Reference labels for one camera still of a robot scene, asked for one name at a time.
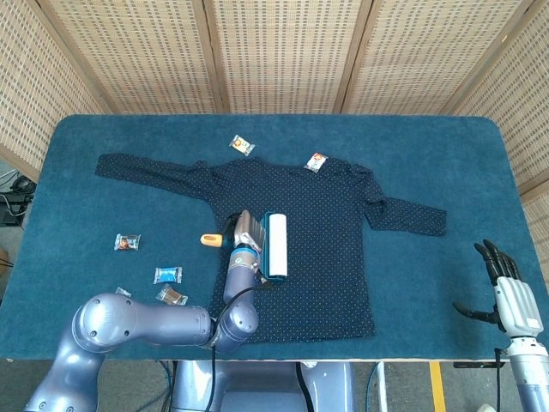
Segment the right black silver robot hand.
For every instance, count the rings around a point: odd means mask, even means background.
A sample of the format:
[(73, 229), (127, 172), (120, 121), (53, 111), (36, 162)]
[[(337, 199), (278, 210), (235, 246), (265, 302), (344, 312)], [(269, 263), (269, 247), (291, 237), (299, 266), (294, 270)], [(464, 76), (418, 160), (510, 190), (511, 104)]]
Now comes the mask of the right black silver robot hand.
[(484, 239), (474, 244), (486, 265), (495, 303), (491, 312), (475, 311), (463, 304), (452, 306), (465, 318), (495, 324), (507, 337), (536, 338), (544, 326), (532, 288), (522, 280), (515, 260)]

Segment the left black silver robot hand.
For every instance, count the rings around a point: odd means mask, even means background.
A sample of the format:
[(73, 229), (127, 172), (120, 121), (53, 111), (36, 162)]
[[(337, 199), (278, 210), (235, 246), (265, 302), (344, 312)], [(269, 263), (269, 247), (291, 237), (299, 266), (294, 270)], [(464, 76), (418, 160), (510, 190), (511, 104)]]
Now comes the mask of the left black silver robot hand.
[(221, 247), (224, 249), (243, 245), (259, 254), (263, 252), (266, 230), (247, 209), (227, 217), (221, 234)]

